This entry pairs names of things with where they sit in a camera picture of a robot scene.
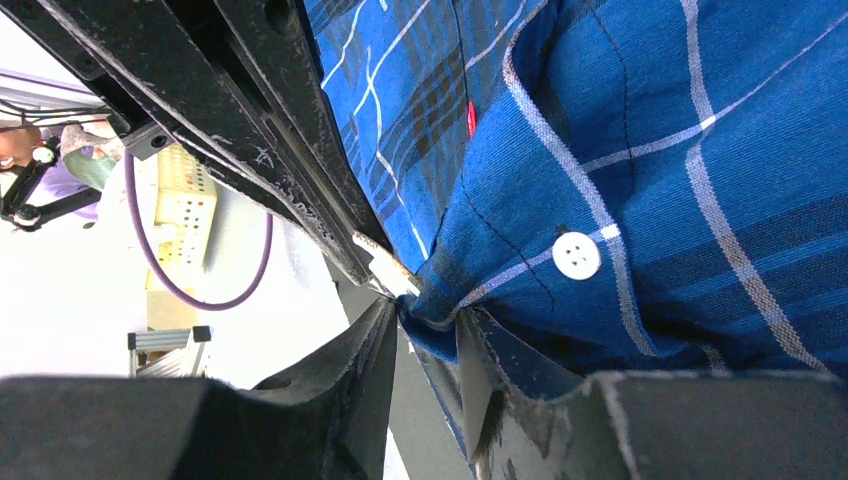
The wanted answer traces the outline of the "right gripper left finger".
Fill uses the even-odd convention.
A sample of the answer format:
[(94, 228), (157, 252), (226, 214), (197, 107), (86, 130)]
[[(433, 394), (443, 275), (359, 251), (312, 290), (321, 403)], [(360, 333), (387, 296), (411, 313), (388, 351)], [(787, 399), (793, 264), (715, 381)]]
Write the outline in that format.
[(5, 479), (379, 479), (397, 310), (250, 390), (200, 378), (17, 377), (1, 384)]

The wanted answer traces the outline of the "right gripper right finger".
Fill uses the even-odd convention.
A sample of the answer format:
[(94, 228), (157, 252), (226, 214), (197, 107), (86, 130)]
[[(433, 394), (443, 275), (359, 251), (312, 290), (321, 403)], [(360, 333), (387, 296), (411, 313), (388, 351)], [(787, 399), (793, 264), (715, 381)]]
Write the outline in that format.
[(457, 319), (468, 458), (482, 479), (843, 479), (847, 387), (819, 373), (581, 377), (481, 310)]

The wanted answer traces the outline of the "blue plaid shirt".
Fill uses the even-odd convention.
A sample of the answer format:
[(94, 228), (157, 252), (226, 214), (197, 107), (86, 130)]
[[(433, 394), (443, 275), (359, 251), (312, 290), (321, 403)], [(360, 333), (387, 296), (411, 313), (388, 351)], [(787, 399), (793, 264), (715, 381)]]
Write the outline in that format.
[(843, 1), (310, 1), (413, 347), (847, 374)]

